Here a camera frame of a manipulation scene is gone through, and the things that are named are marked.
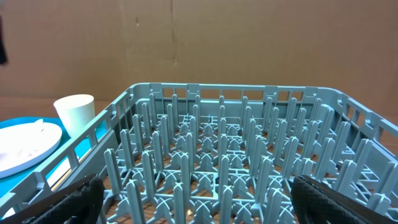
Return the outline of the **large white plate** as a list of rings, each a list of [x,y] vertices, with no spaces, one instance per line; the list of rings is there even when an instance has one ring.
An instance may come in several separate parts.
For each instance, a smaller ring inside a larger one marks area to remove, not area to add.
[[[60,144],[60,126],[38,119],[1,129],[1,177],[36,165]]]

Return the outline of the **white paper cup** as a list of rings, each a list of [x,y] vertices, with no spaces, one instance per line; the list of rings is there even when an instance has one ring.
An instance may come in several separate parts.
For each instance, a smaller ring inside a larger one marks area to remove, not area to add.
[[[95,117],[94,97],[87,94],[65,96],[53,103],[68,135],[74,138]]]

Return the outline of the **grey dishwasher rack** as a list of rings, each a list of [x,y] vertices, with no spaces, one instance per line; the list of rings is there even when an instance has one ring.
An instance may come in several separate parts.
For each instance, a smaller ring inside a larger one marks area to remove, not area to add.
[[[397,126],[332,88],[139,83],[6,193],[1,220],[97,174],[96,223],[299,223],[290,192],[307,175],[396,223],[385,132]]]

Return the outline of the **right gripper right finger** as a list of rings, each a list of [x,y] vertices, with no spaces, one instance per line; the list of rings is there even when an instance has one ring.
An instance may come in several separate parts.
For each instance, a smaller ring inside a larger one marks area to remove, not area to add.
[[[290,193],[294,212],[300,224],[395,222],[307,175],[294,178]]]

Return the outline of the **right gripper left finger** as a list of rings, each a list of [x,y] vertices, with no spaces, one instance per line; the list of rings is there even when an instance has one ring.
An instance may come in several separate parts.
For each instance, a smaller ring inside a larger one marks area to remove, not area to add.
[[[1,220],[1,223],[96,223],[103,197],[102,179],[91,174]]]

